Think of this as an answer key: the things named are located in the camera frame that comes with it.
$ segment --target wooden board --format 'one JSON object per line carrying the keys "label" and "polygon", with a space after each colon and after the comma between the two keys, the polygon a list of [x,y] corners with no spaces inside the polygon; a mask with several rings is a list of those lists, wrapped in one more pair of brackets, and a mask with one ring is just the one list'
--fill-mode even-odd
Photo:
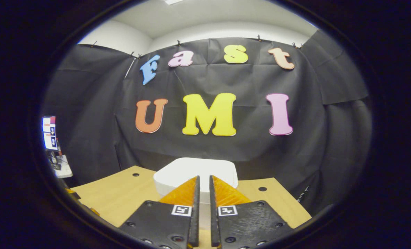
{"label": "wooden board", "polygon": [[[79,200],[94,208],[100,216],[119,227],[145,201],[161,199],[153,181],[155,171],[133,166],[98,181],[72,188]],[[242,194],[252,201],[265,200],[289,224],[296,228],[311,216],[275,178],[238,181]],[[200,249],[210,249],[210,230],[199,229]]]}

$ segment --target letter m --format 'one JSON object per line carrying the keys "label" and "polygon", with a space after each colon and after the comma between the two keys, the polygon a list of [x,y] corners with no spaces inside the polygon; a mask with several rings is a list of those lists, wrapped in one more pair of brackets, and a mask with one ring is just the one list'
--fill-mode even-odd
{"label": "letter m", "polygon": [[212,130],[215,136],[234,136],[236,134],[232,117],[233,102],[236,100],[234,94],[218,94],[210,109],[207,108],[199,94],[186,95],[182,100],[187,104],[187,117],[185,128],[182,129],[183,134],[196,135],[199,133],[196,120],[198,120],[199,127],[204,134],[209,133],[215,120],[216,125]]}

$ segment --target black fabric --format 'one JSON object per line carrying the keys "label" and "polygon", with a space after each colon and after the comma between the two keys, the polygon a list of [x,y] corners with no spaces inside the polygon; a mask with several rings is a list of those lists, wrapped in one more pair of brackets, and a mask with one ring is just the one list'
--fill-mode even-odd
{"label": "black fabric", "polygon": [[[275,41],[205,39],[135,60],[112,49],[78,45],[52,81],[56,86],[50,93],[55,97],[46,100],[47,115],[57,116],[60,141],[61,134],[67,133],[61,144],[73,178],[83,184],[133,165],[159,170],[179,157],[223,159],[234,162],[240,180],[275,177],[296,198],[310,186],[302,205],[316,214],[340,200],[361,172],[370,143],[371,114],[365,84],[354,63],[342,56],[346,54],[340,47],[326,43],[321,33],[308,42],[303,49],[295,49]],[[223,49],[231,44],[247,49],[246,63],[226,63]],[[275,47],[290,54],[293,70],[278,66],[267,52]],[[169,67],[168,61],[183,50],[194,52],[193,64]],[[154,55],[161,57],[156,76],[143,85],[140,68]],[[66,71],[68,64],[78,65],[77,69]],[[69,91],[78,100],[70,100]],[[199,94],[210,107],[220,93],[236,95],[236,135],[218,137],[201,130],[196,136],[183,134],[186,104],[182,98]],[[272,108],[265,97],[270,93],[289,96],[292,134],[269,133]],[[168,100],[161,127],[152,134],[138,131],[136,103],[158,98]],[[154,113],[151,104],[147,123],[152,123]]]}

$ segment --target screw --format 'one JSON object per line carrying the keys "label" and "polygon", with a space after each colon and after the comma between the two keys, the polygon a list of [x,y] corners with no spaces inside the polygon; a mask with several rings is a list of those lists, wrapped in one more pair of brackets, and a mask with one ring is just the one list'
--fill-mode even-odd
{"label": "screw", "polygon": [[227,242],[227,243],[233,243],[233,242],[236,241],[236,238],[235,237],[227,237],[224,241]]}
{"label": "screw", "polygon": [[184,238],[181,237],[181,236],[173,236],[173,237],[172,237],[172,241],[175,241],[175,242],[183,242],[183,241],[184,241]]}

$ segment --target blue letter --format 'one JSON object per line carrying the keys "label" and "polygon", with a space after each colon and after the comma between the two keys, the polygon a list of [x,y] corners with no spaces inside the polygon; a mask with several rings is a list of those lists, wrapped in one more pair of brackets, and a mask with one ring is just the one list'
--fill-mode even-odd
{"label": "blue letter", "polygon": [[152,72],[152,70],[155,71],[158,68],[158,64],[156,63],[157,60],[159,60],[159,55],[155,55],[148,62],[141,66],[140,70],[143,72],[144,76],[143,85],[147,84],[155,77],[156,74]]}

